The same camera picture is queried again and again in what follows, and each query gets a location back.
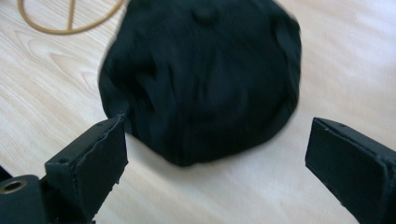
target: tan cord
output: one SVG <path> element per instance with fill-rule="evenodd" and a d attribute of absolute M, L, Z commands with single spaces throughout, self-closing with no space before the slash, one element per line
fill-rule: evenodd
<path fill-rule="evenodd" d="M 70 0 L 67 29 L 65 29 L 65 30 L 48 29 L 48 28 L 42 27 L 42 26 L 37 25 L 36 23 L 32 22 L 29 19 L 29 17 L 26 15 L 26 12 L 23 7 L 23 0 L 18 0 L 18 10 L 20 11 L 23 19 L 37 31 L 40 31 L 40 32 L 43 32 L 46 34 L 51 34 L 51 35 L 71 35 L 71 34 L 76 34 L 76 33 L 80 33 L 83 31 L 87 31 L 87 30 L 99 25 L 100 23 L 108 20 L 110 17 L 112 17 L 117 12 L 117 10 L 120 9 L 120 7 L 122 6 L 122 2 L 123 2 L 123 0 L 119 0 L 116 3 L 116 5 L 113 8 L 111 8 L 111 10 L 104 17 L 100 18 L 99 20 L 94 21 L 91 24 L 73 29 L 73 18 L 74 18 L 76 0 Z"/>

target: black fabric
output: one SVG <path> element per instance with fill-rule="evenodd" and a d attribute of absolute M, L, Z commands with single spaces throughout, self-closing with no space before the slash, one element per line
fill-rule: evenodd
<path fill-rule="evenodd" d="M 134 0 L 99 78 L 106 114 L 168 161 L 272 138 L 299 96 L 300 28 L 268 0 Z"/>

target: fabric hat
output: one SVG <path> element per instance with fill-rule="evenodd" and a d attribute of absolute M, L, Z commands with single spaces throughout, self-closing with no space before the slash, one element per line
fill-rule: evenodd
<path fill-rule="evenodd" d="M 300 28 L 270 0 L 134 0 L 99 77 L 106 115 L 179 166 L 255 147 L 299 96 Z"/>

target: wooden floor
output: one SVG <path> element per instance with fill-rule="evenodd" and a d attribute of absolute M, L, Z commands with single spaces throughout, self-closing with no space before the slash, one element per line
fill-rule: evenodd
<path fill-rule="evenodd" d="M 124 13 L 79 35 L 46 35 L 0 1 L 0 163 L 13 175 L 44 162 L 106 118 L 97 74 Z M 65 27 L 67 1 L 25 0 L 34 21 Z M 115 0 L 77 1 L 76 25 Z M 267 144 L 179 169 L 127 135 L 120 184 L 98 223 L 358 223 L 304 167 L 313 117 L 343 122 L 396 149 L 396 1 L 279 0 L 301 25 L 301 100 Z"/>

